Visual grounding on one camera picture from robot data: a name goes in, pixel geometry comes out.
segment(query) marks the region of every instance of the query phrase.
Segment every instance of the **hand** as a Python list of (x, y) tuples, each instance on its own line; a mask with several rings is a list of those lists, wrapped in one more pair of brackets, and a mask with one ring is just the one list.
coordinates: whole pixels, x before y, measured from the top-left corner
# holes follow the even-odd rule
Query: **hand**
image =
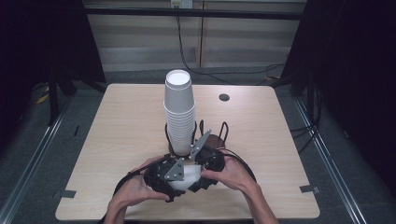
[[(221, 150), (222, 153), (228, 154), (227, 150)], [(235, 158), (225, 156), (225, 166), (221, 172), (204, 170), (201, 176), (218, 180), (230, 189), (237, 189), (245, 192), (247, 187), (256, 185), (245, 167)]]
[[(163, 156), (159, 156), (148, 159), (141, 166), (134, 168), (132, 172), (157, 161), (162, 157)], [(126, 181), (111, 199), (108, 204), (105, 223), (123, 223), (128, 206), (133, 206), (149, 199), (169, 201), (168, 195), (149, 188), (142, 175), (134, 176), (132, 179)]]

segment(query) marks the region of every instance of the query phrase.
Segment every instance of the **white paper cup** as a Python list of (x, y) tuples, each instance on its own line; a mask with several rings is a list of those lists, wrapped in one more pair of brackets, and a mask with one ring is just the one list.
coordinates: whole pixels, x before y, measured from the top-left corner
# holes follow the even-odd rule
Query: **white paper cup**
[(165, 108), (171, 113), (186, 113), (194, 107), (194, 97), (190, 74), (183, 70), (173, 70), (166, 75)]

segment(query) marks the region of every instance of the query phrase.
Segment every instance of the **tabletop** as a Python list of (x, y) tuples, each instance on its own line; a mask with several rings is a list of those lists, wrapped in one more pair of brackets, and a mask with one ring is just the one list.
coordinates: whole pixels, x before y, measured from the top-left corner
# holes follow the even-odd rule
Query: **tabletop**
[[(117, 183), (146, 159), (168, 153), (164, 85), (112, 84), (99, 106), (66, 190), (56, 211), (60, 220), (98, 220)], [(196, 120), (219, 134), (223, 121), (230, 128), (226, 147), (250, 166), (277, 218), (319, 215), (274, 89), (270, 87), (192, 85)], [(221, 101), (221, 94), (229, 101)], [(172, 203), (145, 201), (129, 207), (130, 220), (249, 219), (241, 192), (221, 183), (188, 191)]]

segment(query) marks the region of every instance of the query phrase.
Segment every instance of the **gray carpet floor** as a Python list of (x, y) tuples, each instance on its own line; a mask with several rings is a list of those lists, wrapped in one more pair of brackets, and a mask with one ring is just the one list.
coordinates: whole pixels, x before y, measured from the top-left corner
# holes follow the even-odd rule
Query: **gray carpet floor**
[[(245, 71), (245, 68), (232, 71)], [(107, 73), (107, 84), (110, 83), (163, 83), (169, 70), (152, 70), (140, 72)], [(227, 69), (206, 69), (206, 72), (227, 72)], [(263, 75), (216, 75), (221, 79), (238, 85), (255, 85), (264, 81)], [(191, 74), (193, 84), (224, 83), (211, 76)], [(262, 85), (271, 83), (267, 79)], [(56, 219), (55, 211), (59, 199), (52, 198), (57, 190), (65, 188), (68, 178), (77, 161), (79, 152), (91, 127), (103, 94), (83, 83), (76, 82), (78, 91), (67, 107), (63, 122), (49, 145), (43, 161), (34, 175), (12, 223), (66, 223)], [(50, 117), (49, 101), (37, 105), (35, 101), (45, 88), (32, 92), (28, 110), (18, 124), (18, 131), (7, 150), (0, 158), (0, 205), (4, 205), (21, 174), (35, 152), (41, 137), (47, 130)], [(304, 127), (298, 112), (295, 97), (290, 94), (290, 85), (276, 88), (276, 95), (290, 129)], [(60, 94), (60, 105), (66, 97)], [(344, 130), (338, 125), (332, 114), (322, 108), (319, 132), (324, 139), (333, 159), (340, 169), (347, 185), (367, 223), (396, 223), (396, 200), (389, 194), (378, 175), (363, 160), (359, 149), (345, 138)], [(299, 149), (308, 141), (309, 134), (295, 139)], [(316, 194), (320, 216), (316, 219), (281, 220), (281, 223), (353, 223), (337, 189), (334, 186), (313, 143), (300, 154), (306, 174), (312, 186), (320, 188)]]

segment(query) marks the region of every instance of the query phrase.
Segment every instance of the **wooden table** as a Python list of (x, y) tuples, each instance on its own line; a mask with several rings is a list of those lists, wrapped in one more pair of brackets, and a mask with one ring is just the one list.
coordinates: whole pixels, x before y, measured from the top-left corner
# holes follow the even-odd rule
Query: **wooden table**
[[(228, 149), (253, 170), (267, 202), (278, 218), (315, 218), (318, 205), (283, 117), (276, 94), (269, 87), (192, 87), (196, 120), (219, 134), (226, 121)], [(227, 93), (228, 102), (219, 96)], [(74, 198), (62, 198), (60, 220), (97, 220), (106, 212), (118, 181), (147, 158), (168, 152), (164, 135), (164, 85), (112, 84), (97, 111), (66, 189)], [(145, 201), (129, 207), (126, 219), (194, 220), (251, 218), (239, 191), (221, 183), (188, 191), (172, 203)]]

